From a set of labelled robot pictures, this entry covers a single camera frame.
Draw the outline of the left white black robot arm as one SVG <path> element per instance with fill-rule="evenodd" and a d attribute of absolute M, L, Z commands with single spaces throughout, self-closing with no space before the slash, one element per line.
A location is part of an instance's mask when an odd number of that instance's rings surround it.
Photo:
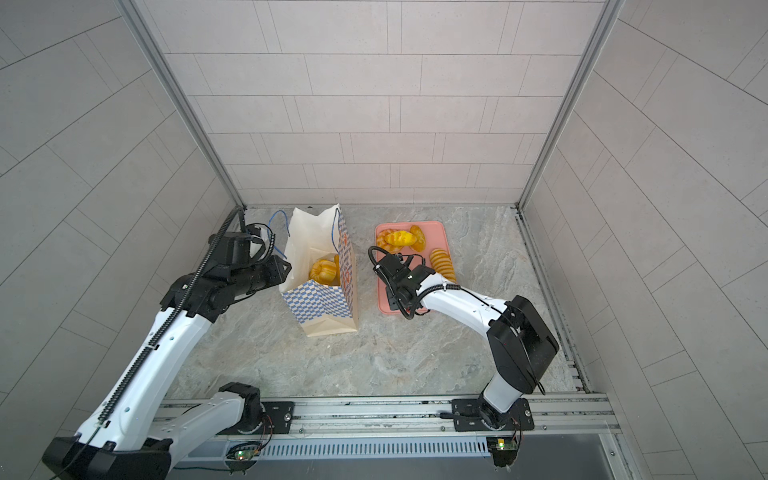
<path fill-rule="evenodd" d="M 229 306 L 283 283 L 290 264 L 199 269 L 177 280 L 161 303 L 150 334 L 97 410 L 70 437 L 56 437 L 43 464 L 56 479 L 164 479 L 176 464 L 221 431 L 272 439 L 275 424 L 258 388 L 230 382 L 210 399 L 163 425 L 154 422 L 175 376 L 194 346 Z"/>

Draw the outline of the long yellow baguette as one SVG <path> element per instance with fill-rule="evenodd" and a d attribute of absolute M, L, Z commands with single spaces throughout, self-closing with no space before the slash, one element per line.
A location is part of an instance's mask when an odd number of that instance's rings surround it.
<path fill-rule="evenodd" d="M 337 255 L 334 256 L 334 264 L 335 264 L 335 268 L 336 268 L 336 275 L 335 275 L 335 278 L 333 280 L 332 285 L 333 286 L 340 286 L 341 285 L 340 255 L 337 254 Z"/>

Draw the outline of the striped long bread roll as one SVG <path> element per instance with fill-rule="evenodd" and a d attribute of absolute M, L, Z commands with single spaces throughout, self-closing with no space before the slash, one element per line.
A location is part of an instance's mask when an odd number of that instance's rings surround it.
<path fill-rule="evenodd" d="M 457 282 L 453 261 L 450 254 L 441 248 L 435 248 L 429 255 L 432 268 L 452 283 Z"/>

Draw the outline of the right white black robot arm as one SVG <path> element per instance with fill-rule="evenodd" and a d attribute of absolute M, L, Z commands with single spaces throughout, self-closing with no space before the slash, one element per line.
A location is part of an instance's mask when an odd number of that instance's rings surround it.
<path fill-rule="evenodd" d="M 503 301 L 481 295 L 422 265 L 373 271 L 405 318 L 436 311 L 486 338 L 496 372 L 479 396 L 479 418 L 492 430 L 517 426 L 513 405 L 544 390 L 542 378 L 560 350 L 533 304 L 522 296 Z"/>

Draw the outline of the blue checkered paper bag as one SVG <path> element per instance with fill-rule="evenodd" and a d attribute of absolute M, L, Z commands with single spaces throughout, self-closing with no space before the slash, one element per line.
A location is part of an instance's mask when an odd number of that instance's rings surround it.
<path fill-rule="evenodd" d="M 309 337 L 359 329 L 356 256 L 338 205 L 315 215 L 299 208 L 287 217 L 283 257 L 291 264 L 279 291 Z"/>

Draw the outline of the pale yellow bread slice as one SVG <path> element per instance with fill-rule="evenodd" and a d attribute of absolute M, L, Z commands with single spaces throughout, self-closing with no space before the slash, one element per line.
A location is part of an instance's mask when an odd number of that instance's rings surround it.
<path fill-rule="evenodd" d="M 321 258 L 313 263 L 309 271 L 309 279 L 326 286 L 333 286 L 336 275 L 334 260 Z"/>

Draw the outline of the bright yellow croissant bread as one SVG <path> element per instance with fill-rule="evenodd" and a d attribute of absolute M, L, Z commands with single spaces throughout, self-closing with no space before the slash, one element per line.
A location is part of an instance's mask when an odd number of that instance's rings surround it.
<path fill-rule="evenodd" d="M 400 230 L 386 234 L 384 240 L 388 245 L 394 247 L 406 247 L 416 243 L 418 237 L 409 231 Z"/>

